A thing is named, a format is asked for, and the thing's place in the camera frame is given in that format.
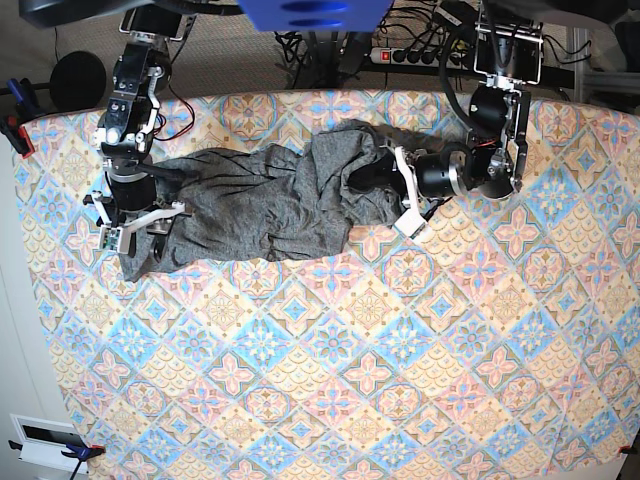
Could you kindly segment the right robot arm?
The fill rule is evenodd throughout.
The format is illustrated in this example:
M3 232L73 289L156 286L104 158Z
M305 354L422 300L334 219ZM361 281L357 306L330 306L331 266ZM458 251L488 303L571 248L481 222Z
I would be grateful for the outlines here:
M180 184L188 174L155 166L151 148L163 125L157 93L172 75L169 44L184 43L194 16L144 6L126 12L120 31L129 36L113 70L113 90L100 117L94 142L103 159L108 194L94 190L83 203L99 214L99 247L134 257L137 234L151 236L151 256L159 261L178 216L191 214L180 201L167 202L157 181Z

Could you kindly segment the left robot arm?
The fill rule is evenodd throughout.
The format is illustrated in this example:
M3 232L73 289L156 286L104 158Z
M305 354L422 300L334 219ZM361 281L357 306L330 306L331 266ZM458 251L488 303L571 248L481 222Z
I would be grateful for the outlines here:
M485 78L467 109L460 106L446 69L459 40L472 41L473 69ZM439 61L446 98L467 128L465 141L449 142L438 152L390 145L381 160L353 172L348 187L358 193L394 192L404 209L395 226L410 237L454 197L479 191L488 200L504 200L519 192L531 104L524 87L540 81L542 44L539 23L482 6L473 26L460 25L448 35Z

